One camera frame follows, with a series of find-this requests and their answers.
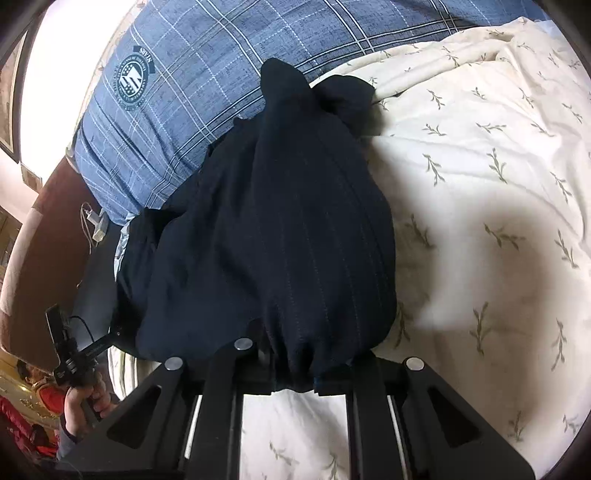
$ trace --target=wooden headboard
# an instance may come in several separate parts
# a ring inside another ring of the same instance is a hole
[[[64,158],[21,228],[0,294],[0,346],[47,372],[57,366],[57,355],[45,312],[55,304],[71,311],[89,257],[80,226],[83,202],[99,209]]]

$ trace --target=wall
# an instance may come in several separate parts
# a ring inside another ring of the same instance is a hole
[[[23,223],[36,198],[22,181],[20,165],[0,150],[0,206]]]
[[[31,50],[22,94],[22,161],[45,183],[72,140],[80,106],[117,26],[139,0],[56,0]]]

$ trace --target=picture frame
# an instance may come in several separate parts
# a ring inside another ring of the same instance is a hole
[[[22,90],[27,64],[43,15],[34,19],[0,67],[0,148],[21,161],[20,123]]]

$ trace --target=wrinkled fabric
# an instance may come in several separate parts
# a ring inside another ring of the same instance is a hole
[[[377,345],[394,321],[394,234],[355,134],[373,87],[261,69],[263,113],[238,120],[162,210],[132,220],[119,319],[141,356],[189,364],[262,319],[278,379]]]
[[[74,142],[77,167],[123,225],[129,213],[160,208],[234,117],[263,109],[266,59],[310,82],[375,51],[520,16],[545,18],[533,0],[149,0],[99,65]],[[141,48],[152,65],[129,77],[120,68]],[[121,85],[139,92],[131,103]]]

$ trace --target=dark garment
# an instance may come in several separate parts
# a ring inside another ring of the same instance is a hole
[[[132,221],[118,321],[139,326],[144,358],[191,364],[260,318],[289,382],[386,337],[394,232],[356,137],[374,89],[343,76],[310,89],[270,59],[261,90],[264,111],[235,121],[162,210]]]

